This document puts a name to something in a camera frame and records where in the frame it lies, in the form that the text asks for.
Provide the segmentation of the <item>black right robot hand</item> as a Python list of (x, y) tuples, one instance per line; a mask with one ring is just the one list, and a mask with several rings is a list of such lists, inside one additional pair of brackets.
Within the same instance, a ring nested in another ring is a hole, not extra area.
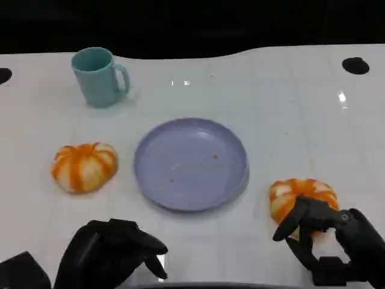
[[(350, 261), (336, 256), (316, 258), (312, 235), (335, 230), (335, 237)], [(370, 221), (357, 209), (336, 211), (328, 203), (304, 196), (279, 224), (274, 241), (285, 240), (300, 263), (312, 274), (316, 286), (346, 286), (368, 282), (384, 288), (384, 240)]]

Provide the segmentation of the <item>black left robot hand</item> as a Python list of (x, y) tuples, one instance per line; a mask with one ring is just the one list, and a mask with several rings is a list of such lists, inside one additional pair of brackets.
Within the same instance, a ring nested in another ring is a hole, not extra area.
[(166, 253), (167, 246), (134, 221), (92, 220), (69, 243), (54, 288), (117, 288), (142, 264), (165, 280), (158, 256)]

